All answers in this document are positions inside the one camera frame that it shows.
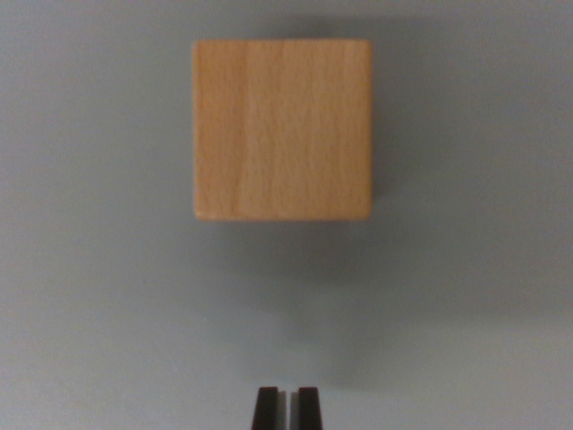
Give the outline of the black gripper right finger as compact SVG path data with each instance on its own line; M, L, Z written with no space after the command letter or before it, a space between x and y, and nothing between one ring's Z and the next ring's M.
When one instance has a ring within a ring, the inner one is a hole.
M323 429L320 394L317 387L300 387L291 393L289 429Z

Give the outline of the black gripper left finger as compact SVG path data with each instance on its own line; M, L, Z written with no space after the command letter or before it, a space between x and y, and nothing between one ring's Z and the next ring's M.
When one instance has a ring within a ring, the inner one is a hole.
M252 416L252 430L287 429L287 395L278 387L260 387Z

